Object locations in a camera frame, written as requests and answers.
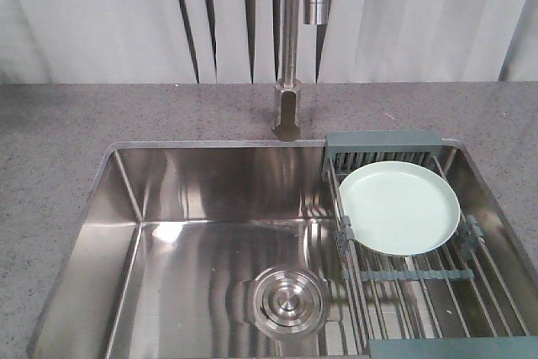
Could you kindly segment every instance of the kitchen sink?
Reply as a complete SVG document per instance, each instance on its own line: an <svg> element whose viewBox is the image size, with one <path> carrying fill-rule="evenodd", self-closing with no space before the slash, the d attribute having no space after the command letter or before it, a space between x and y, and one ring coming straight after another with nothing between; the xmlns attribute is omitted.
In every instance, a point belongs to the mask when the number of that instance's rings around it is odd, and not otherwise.
<svg viewBox="0 0 538 359"><path fill-rule="evenodd" d="M375 341L510 336L536 346L535 271L462 145L444 140L435 162L479 237L464 229L413 259L351 242L351 273L324 161L323 140L111 146L30 354L374 357Z"/></svg>

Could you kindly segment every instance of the faucet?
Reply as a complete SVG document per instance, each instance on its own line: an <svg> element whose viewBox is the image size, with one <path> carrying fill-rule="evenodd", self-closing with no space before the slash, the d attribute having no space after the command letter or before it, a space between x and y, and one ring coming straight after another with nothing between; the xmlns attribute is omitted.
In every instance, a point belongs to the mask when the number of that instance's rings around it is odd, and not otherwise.
<svg viewBox="0 0 538 359"><path fill-rule="evenodd" d="M329 0L303 0L305 24L327 24ZM272 130L281 141L291 142L301 135L299 104L301 82L295 77L299 0L283 0L282 78L275 84L275 116Z"/></svg>

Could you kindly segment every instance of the dish rack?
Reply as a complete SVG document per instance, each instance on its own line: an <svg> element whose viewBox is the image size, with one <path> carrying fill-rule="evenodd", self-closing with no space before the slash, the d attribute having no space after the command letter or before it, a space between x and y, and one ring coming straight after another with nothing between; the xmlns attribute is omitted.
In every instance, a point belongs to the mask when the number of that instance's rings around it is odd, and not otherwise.
<svg viewBox="0 0 538 359"><path fill-rule="evenodd" d="M430 131L340 132L326 137L322 171L330 185L342 278L361 354L371 353L375 341L530 335L473 216L461 212L456 233L434 251L417 256L387 256L355 240L342 207L341 181L377 161L412 162L446 181L456 149L441 166L442 147L440 136ZM473 307L479 309L466 313L466 299L474 299ZM487 327L477 331L477 322Z"/></svg>

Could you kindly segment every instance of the metal rod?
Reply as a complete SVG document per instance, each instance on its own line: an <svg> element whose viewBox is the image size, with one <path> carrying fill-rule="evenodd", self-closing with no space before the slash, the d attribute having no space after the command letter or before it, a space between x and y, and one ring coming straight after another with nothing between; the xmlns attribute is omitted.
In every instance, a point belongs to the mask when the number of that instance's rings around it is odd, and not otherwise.
<svg viewBox="0 0 538 359"><path fill-rule="evenodd" d="M508 290L508 287L506 286L506 282L504 281L503 277L501 276L501 272L497 267L497 264L495 264L495 261L493 260L493 257L491 256L491 253L489 252L488 246L486 245L486 242L484 239L480 239L480 249L482 250L482 253L486 256L486 259L488 260L489 266L493 269L493 272L495 272L495 276L498 279L498 282L501 285L501 288L504 291L504 294L506 295L506 298L508 299L510 306L512 307L512 310L515 313L515 317L520 322L521 328L523 329L523 332L525 335L530 335L530 331L527 328L527 324L523 320L523 317L521 316L521 312L518 309L518 307L515 305L514 297L512 296L512 293Z"/></svg>
<svg viewBox="0 0 538 359"><path fill-rule="evenodd" d="M469 265L465 261L462 260L459 254L456 254L456 255L458 257L459 262L462 264L463 269L469 269ZM495 330L495 326L493 325L493 321L491 320L491 317L489 316L488 309L486 309L486 304L484 303L482 295L480 294L480 291L478 290L477 283L472 278L469 279L469 282L471 283L472 291L474 292L474 295L477 298L478 304L480 305L480 309L482 310L484 318L486 319L486 322L488 323L488 327L491 330L492 336L498 336L497 330Z"/></svg>
<svg viewBox="0 0 538 359"><path fill-rule="evenodd" d="M282 87L295 86L299 0L284 0L282 16Z"/></svg>
<svg viewBox="0 0 538 359"><path fill-rule="evenodd" d="M338 190L338 179L336 178L335 165L332 160L330 160L330 169L328 173L329 183L330 183L330 192L335 202L335 213L337 214L336 225L338 231L341 231L340 217L343 214L342 202L340 198L340 192ZM350 314L351 314L351 323L353 326L353 334L355 336L356 348L360 353L363 353L367 348L368 335L364 334L364 330L370 331L372 325L368 323L366 318L362 315L362 310L360 307L357 307L357 298L362 307L367 308L366 299L364 297L364 291L362 290L362 285L357 286L356 284L356 271L353 268L352 263L352 251L349 248L349 245L352 244L352 241L348 241L348 249L344 253L344 257L340 256L340 261L345 265L345 268L348 271L350 279L346 279L345 289L348 296L348 302L350 305Z"/></svg>
<svg viewBox="0 0 538 359"><path fill-rule="evenodd" d="M498 304L498 300L495 297L495 293L493 293L493 290L491 288L491 285L489 283L489 280L486 278L486 274L484 273L484 270L482 268L482 264L478 261L477 255L474 251L471 251L471 258L474 262L475 267L478 270L478 273L480 274L480 278L482 279L482 282L484 286L486 287L486 290L488 291L489 297L493 303L493 306L495 308L495 311L497 311L497 314L499 318L501 319L501 322L503 323L503 327L506 330L506 333L508 336L512 336L512 330L510 329L510 326L508 325L508 321L506 320L506 317L504 317L503 310L501 310L501 306Z"/></svg>
<svg viewBox="0 0 538 359"><path fill-rule="evenodd" d="M367 271L371 271L372 267L370 266L370 261L368 260L362 245L359 244L359 251L361 252L362 260L365 264ZM387 324L385 323L385 318L383 316L383 310L381 308L381 303L379 302L379 295L377 293L376 283L373 280L369 281L370 289L372 290L373 303L376 309L377 322L379 323L379 330L381 331L381 337L384 340L388 339Z"/></svg>
<svg viewBox="0 0 538 359"><path fill-rule="evenodd" d="M439 254L438 250L434 250L434 256L435 256L437 262L439 262L440 268L442 268L443 267L443 261L440 258L440 254ZM454 261L452 260L451 257L450 257L450 260L448 260L448 261L449 261L450 269L455 269L456 266L454 265ZM469 332L469 327L467 326L467 322L463 318L462 307L460 306L460 304L457 301L456 294L454 292L454 288L452 287L452 284L450 283L450 281L448 279L445 279L445 285L446 285L446 288L448 289L448 293L451 295L451 299L452 299L452 302L454 303L454 308L456 309L457 316L460 319L460 322L462 323L463 332L465 333L465 336L467 338L469 338L471 336L471 333Z"/></svg>
<svg viewBox="0 0 538 359"><path fill-rule="evenodd" d="M416 256L413 256L411 258L411 260L412 260L413 264L417 268L420 268L420 265L419 265L419 262L418 262ZM428 308L428 312L430 313L430 318L431 318L432 322L434 323L435 332L437 333L437 336L439 338L442 338L443 333L442 333L442 331L440 329L439 320L437 319L437 315L435 314L434 305L431 303L430 292L428 291L428 288L426 287L426 283L425 283L424 279L419 279L419 283L420 283L420 287L422 288L422 294L424 295L424 299L425 299L425 302L426 302L426 307Z"/></svg>
<svg viewBox="0 0 538 359"><path fill-rule="evenodd" d="M348 247L349 247L349 255L350 255L351 264L352 264L351 268L353 271L353 280L357 285L356 287L359 292L359 299L361 300L361 306L364 309L363 314L364 314L364 319L367 325L368 338L373 340L374 334L373 334L373 328L372 328L372 318L370 317L370 313L368 311L367 297L364 292L364 287L362 286L362 279L361 279L361 274L360 274L359 261L357 259L355 242L353 240L348 241Z"/></svg>
<svg viewBox="0 0 538 359"><path fill-rule="evenodd" d="M391 263L391 258L388 258L388 257L385 257L386 260L387 260L387 268L389 271L393 271L394 270L394 267ZM377 264L381 267L382 269L382 263L381 263L381 259L377 257L377 254L376 254L376 261L377 261ZM399 307L400 307L400 310L402 311L402 315L403 315L403 322L405 323L405 326L407 328L407 331L408 331L408 334L409 334L409 338L415 338L415 335L414 335L414 330L413 330L413 325L411 323L411 316L409 315L409 308L408 308L408 305L407 305L407 302L405 300L405 297L404 297L404 292L402 291L402 287L400 285L400 281L397 281L397 280L394 280L393 281L393 286L394 286L394 289L396 290L396 294L398 295L398 303L399 303Z"/></svg>

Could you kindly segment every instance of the faucet base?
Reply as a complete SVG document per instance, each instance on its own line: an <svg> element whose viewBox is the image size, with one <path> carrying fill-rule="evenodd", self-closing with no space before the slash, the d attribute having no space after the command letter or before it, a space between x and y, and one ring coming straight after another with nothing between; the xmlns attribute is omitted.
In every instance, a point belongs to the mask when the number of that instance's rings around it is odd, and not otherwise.
<svg viewBox="0 0 538 359"><path fill-rule="evenodd" d="M275 118L272 131L282 142L293 142L301 135L299 125L299 104L301 100L300 81L295 86L285 88L278 82L275 85Z"/></svg>

